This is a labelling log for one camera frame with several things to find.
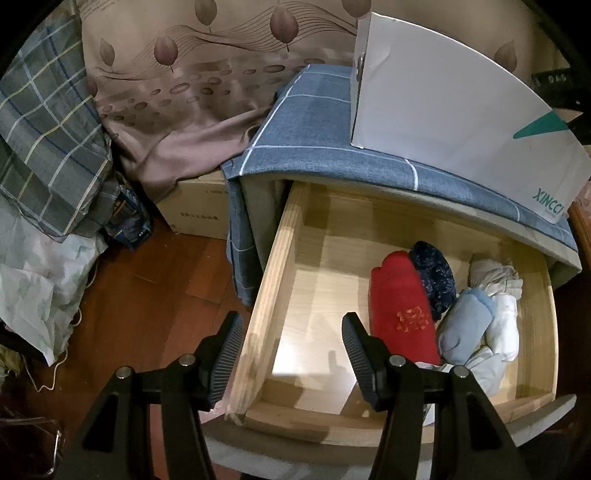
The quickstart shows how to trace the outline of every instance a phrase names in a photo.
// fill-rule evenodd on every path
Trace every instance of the green logo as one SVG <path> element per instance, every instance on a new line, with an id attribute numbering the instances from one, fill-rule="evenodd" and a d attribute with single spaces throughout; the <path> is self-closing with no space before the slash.
<path id="1" fill-rule="evenodd" d="M 562 205 L 562 203 L 558 203 L 558 200 L 554 200 L 549 193 L 541 188 L 538 188 L 538 194 L 534 195 L 532 198 L 539 204 L 544 205 L 546 210 L 548 210 L 552 216 L 556 216 L 564 210 L 564 205 Z"/>

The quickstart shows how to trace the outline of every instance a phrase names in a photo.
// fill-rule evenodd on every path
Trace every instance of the wooden furniture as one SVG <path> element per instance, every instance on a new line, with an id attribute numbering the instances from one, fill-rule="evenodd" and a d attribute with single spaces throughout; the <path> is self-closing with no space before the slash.
<path id="1" fill-rule="evenodd" d="M 473 255 L 513 261 L 524 279 L 521 344 L 491 400 L 505 422 L 553 401 L 556 314 L 540 251 L 411 200 L 295 182 L 238 362 L 227 420 L 292 439 L 377 446 L 384 416 L 361 397 L 340 324 L 355 311 L 369 329 L 371 269 L 417 240 L 442 251 L 458 291 L 467 286 Z M 424 428 L 423 443 L 432 441 L 433 428 Z"/>

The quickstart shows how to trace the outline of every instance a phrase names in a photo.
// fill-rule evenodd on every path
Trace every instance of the green triangle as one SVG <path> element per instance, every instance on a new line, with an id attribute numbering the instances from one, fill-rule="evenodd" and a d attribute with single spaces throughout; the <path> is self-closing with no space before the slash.
<path id="1" fill-rule="evenodd" d="M 569 126 L 565 124 L 562 119 L 552 110 L 540 118 L 534 120 L 529 125 L 519 130 L 513 138 L 531 137 L 532 135 L 547 134 L 550 132 L 561 132 L 568 130 Z"/>

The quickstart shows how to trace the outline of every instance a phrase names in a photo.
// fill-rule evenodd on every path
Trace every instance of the cardboard box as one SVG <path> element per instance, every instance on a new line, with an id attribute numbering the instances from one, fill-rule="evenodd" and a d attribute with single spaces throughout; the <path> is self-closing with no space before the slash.
<path id="1" fill-rule="evenodd" d="M 358 26 L 354 147 L 449 171 L 560 220 L 591 176 L 591 161 L 542 99 L 440 33 L 375 13 Z M 425 170 L 415 170 L 420 181 Z"/>
<path id="2" fill-rule="evenodd" d="M 158 210 L 174 232 L 226 239 L 228 190 L 221 170 L 182 180 Z"/>

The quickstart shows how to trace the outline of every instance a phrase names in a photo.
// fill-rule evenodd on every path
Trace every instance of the blue plaid cloth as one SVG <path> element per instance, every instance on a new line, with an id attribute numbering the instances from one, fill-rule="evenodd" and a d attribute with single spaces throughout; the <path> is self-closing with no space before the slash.
<path id="1" fill-rule="evenodd" d="M 226 162 L 229 185 L 262 173 L 312 174 L 413 190 L 452 200 L 514 220 L 558 240 L 576 251 L 566 219 L 553 225 L 503 195 L 469 180 L 412 160 L 352 147 L 349 141 L 350 67 L 312 64 L 279 96 L 273 110 L 241 157 Z M 256 298 L 262 274 L 252 266 L 257 254 L 244 199 L 230 196 L 230 240 L 238 296 L 246 304 Z"/>
<path id="2" fill-rule="evenodd" d="M 0 80 L 0 192 L 61 241 L 93 236 L 119 185 L 89 92 L 80 20 L 38 27 Z"/>

